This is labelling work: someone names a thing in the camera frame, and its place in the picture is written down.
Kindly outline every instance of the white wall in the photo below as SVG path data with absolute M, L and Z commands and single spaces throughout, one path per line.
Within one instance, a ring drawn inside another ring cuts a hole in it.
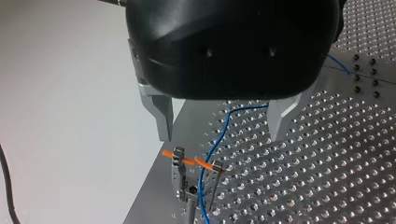
M 22 223 L 124 220 L 161 146 L 127 37 L 121 7 L 0 1 L 0 143 Z

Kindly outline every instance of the black screw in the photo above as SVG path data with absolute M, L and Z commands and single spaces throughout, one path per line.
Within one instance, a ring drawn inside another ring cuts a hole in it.
M 376 64 L 376 59 L 375 58 L 371 59 L 370 60 L 370 65 L 375 65 L 375 64 Z
M 375 91 L 373 93 L 374 98 L 378 98 L 381 94 L 378 91 Z
M 358 86 L 356 86 L 355 89 L 354 89 L 353 91 L 356 92 L 356 93 L 359 93 L 359 92 L 361 92 L 361 88 L 358 87 Z
M 373 86 L 378 86 L 379 82 L 377 80 L 372 81 Z
M 198 188 L 195 187 L 195 186 L 191 186 L 191 187 L 189 188 L 189 191 L 190 191 L 191 194 L 196 194 L 197 191 L 198 191 Z

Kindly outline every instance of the small metal part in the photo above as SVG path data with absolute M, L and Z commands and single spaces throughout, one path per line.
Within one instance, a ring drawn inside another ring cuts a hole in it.
M 206 197 L 210 196 L 210 200 L 206 205 L 206 207 L 209 210 L 212 209 L 212 203 L 215 199 L 215 194 L 219 184 L 219 179 L 221 177 L 223 163 L 221 161 L 213 161 L 212 165 L 213 165 L 212 171 L 210 172 L 208 177 L 208 181 L 210 184 L 205 184 L 205 189 L 204 189 L 205 196 Z
M 353 89 L 353 91 L 356 92 L 356 93 L 359 93 L 359 92 L 361 92 L 361 88 L 360 88 L 359 86 L 356 86 L 356 87 Z
M 183 163 L 184 148 L 176 147 L 172 157 L 172 186 L 176 197 L 184 202 L 186 198 L 186 166 Z

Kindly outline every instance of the metal screw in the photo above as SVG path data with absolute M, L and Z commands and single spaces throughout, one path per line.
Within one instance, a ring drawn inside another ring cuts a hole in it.
M 378 91 L 375 91 L 373 93 L 374 98 L 378 98 L 381 94 Z
M 376 59 L 375 58 L 371 59 L 370 60 L 370 65 L 375 65 L 375 64 L 376 64 Z
M 358 86 L 356 86 L 355 89 L 354 89 L 353 91 L 356 92 L 356 93 L 359 93 L 359 92 L 361 92 L 361 88 L 358 87 Z
M 378 82 L 377 80 L 373 80 L 373 81 L 372 81 L 372 85 L 373 85 L 373 86 L 378 86 L 378 84 L 379 84 L 379 82 Z

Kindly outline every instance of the metal bracket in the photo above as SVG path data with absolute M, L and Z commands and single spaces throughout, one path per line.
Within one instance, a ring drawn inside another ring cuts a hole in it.
M 172 98 L 165 96 L 149 84 L 138 84 L 143 106 L 156 119 L 161 141 L 171 141 L 173 129 Z
M 172 154 L 172 187 L 176 197 L 182 203 L 186 203 L 186 223 L 193 224 L 195 220 L 195 211 L 198 206 L 198 181 L 186 176 L 186 165 L 183 163 L 184 148 L 176 147 Z M 213 161 L 213 168 L 205 184 L 205 207 L 211 209 L 215 199 L 216 189 L 222 172 L 223 163 Z
M 326 76 L 320 72 L 317 80 L 306 91 L 287 99 L 270 101 L 267 122 L 273 142 L 285 140 L 291 121 L 309 103 L 314 90 L 321 89 L 326 80 Z

